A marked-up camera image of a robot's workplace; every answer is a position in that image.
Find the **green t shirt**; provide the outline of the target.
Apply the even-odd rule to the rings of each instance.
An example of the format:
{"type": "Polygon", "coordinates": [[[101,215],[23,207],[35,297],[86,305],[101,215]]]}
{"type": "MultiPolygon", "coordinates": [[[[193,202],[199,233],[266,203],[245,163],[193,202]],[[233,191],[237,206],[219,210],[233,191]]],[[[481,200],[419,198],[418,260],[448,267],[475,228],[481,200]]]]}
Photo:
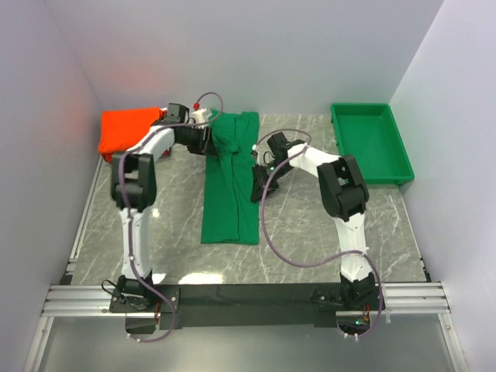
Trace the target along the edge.
{"type": "Polygon", "coordinates": [[[251,201],[251,151],[259,136],[259,114],[222,113],[211,127],[218,156],[205,162],[201,242],[257,245],[259,205],[251,201]]]}

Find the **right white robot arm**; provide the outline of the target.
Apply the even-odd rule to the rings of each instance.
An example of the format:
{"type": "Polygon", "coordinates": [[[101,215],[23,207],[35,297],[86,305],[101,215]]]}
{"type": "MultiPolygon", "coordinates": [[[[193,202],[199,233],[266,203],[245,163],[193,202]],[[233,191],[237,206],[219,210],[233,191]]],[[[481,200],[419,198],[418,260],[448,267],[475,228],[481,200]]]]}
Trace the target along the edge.
{"type": "Polygon", "coordinates": [[[356,159],[337,156],[311,146],[312,137],[302,130],[305,140],[290,141],[284,132],[273,131],[263,136],[273,156],[268,164],[256,163],[253,168],[251,200],[260,203],[260,224],[272,252],[286,264],[299,268],[315,268],[334,260],[340,264],[340,300],[344,306],[357,309],[375,294],[379,274],[367,255],[364,219],[369,191],[356,159]],[[298,263],[288,259],[273,244],[267,231],[265,203],[267,196],[278,189],[278,179],[293,169],[316,177],[323,208],[332,218],[338,233],[340,251],[315,263],[298,263]]]}

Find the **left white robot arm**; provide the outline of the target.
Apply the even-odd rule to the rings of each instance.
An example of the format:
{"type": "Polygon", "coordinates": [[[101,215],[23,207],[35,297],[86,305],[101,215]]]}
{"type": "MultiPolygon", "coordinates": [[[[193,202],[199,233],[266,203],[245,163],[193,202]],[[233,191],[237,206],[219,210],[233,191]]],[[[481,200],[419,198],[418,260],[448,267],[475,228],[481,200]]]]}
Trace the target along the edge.
{"type": "Polygon", "coordinates": [[[114,297],[139,312],[161,298],[152,289],[152,264],[148,253],[148,222],[157,198],[156,162],[174,144],[193,154],[216,155],[210,128],[212,112],[195,103],[193,111],[170,104],[137,144],[112,156],[111,197],[122,223],[123,266],[114,297]]]}

